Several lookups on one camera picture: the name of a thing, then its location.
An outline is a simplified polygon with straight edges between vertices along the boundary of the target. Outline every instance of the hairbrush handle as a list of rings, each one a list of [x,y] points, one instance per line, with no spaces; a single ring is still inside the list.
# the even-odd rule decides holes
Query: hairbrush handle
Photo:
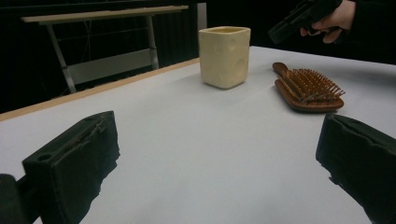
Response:
[[[284,77],[289,70],[289,68],[283,63],[273,63],[273,68],[281,77]]]

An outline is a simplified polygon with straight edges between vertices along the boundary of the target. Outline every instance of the wooden table edge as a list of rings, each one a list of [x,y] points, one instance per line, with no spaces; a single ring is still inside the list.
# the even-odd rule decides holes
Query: wooden table edge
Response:
[[[77,100],[77,99],[80,99],[80,98],[83,98],[83,97],[87,97],[87,96],[90,96],[90,95],[94,95],[94,94],[102,92],[102,91],[108,91],[108,90],[111,90],[111,89],[114,89],[114,88],[129,84],[129,83],[133,83],[133,82],[142,80],[144,78],[157,76],[159,74],[162,74],[162,73],[165,73],[165,72],[169,72],[169,71],[172,71],[172,70],[175,70],[175,69],[178,69],[178,68],[181,68],[181,67],[185,67],[185,66],[188,66],[188,65],[192,65],[192,64],[195,64],[195,63],[198,63],[198,62],[199,62],[199,59],[197,58],[197,59],[192,59],[192,60],[189,60],[189,61],[186,61],[186,62],[183,62],[183,63],[172,64],[170,66],[167,66],[167,67],[164,67],[164,68],[160,68],[160,69],[157,69],[157,70],[153,70],[153,71],[149,71],[149,72],[141,74],[141,75],[136,75],[136,76],[133,76],[133,77],[127,77],[125,79],[122,79],[122,80],[119,80],[119,81],[115,81],[115,82],[110,82],[110,83],[107,83],[107,84],[104,84],[104,85],[101,85],[101,86],[94,87],[92,89],[88,89],[88,90],[85,90],[85,91],[78,91],[76,93],[69,94],[69,95],[66,95],[66,96],[62,96],[62,97],[59,97],[59,98],[55,98],[55,99],[52,99],[52,100],[48,100],[46,102],[42,102],[42,103],[39,103],[39,104],[36,104],[36,105],[29,105],[29,106],[26,106],[26,107],[23,107],[23,108],[20,108],[20,109],[16,109],[16,110],[12,110],[12,111],[9,111],[9,112],[5,112],[3,114],[0,114],[0,121],[4,121],[4,120],[7,120],[7,119],[14,119],[14,118],[22,116],[22,115],[33,113],[33,112],[36,112],[36,111],[39,111],[39,110],[43,110],[43,109],[46,109],[46,108],[50,108],[50,107],[53,107],[53,106],[56,106],[56,105],[61,105],[61,104],[64,104],[64,103],[67,103],[67,102],[71,102],[71,101],[74,101],[74,100]]]
[[[104,11],[22,17],[21,20],[23,20],[24,22],[38,22],[41,25],[59,24],[59,23],[76,22],[76,21],[105,20],[105,19],[116,19],[122,17],[174,13],[174,12],[180,12],[181,10],[185,10],[188,8],[189,8],[188,6],[141,7],[141,8],[128,8],[128,9],[115,10],[115,11],[104,10]]]

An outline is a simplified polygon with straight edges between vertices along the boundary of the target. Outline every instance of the finger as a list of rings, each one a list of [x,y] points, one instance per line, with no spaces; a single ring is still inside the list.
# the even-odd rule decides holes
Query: finger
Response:
[[[317,30],[317,31],[314,32],[313,34],[311,34],[311,32],[308,31],[309,35],[320,35],[321,32],[327,32],[327,30]]]
[[[330,14],[329,16],[324,17],[320,21],[316,21],[312,23],[312,28],[316,30],[328,29],[330,27],[339,26],[340,24],[340,16],[335,13]]]
[[[306,31],[304,28],[300,28],[300,35],[306,36],[306,35],[308,35],[308,31]]]
[[[323,43],[330,44],[330,43],[334,42],[336,39],[338,39],[338,37],[340,36],[341,32],[343,32],[342,29],[336,29],[336,30],[334,30],[332,32],[327,33],[323,37]]]

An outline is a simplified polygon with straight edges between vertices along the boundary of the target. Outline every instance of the cup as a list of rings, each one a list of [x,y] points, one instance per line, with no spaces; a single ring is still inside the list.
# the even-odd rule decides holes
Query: cup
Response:
[[[199,56],[202,81],[230,89],[248,77],[250,29],[219,26],[199,31]]]

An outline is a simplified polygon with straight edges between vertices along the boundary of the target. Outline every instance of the black foam block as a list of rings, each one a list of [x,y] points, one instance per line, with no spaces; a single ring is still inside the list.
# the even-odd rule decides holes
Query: black foam block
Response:
[[[43,223],[79,223],[120,155],[114,113],[87,117],[26,158]]]
[[[356,119],[328,114],[316,158],[373,223],[396,223],[396,139]]]

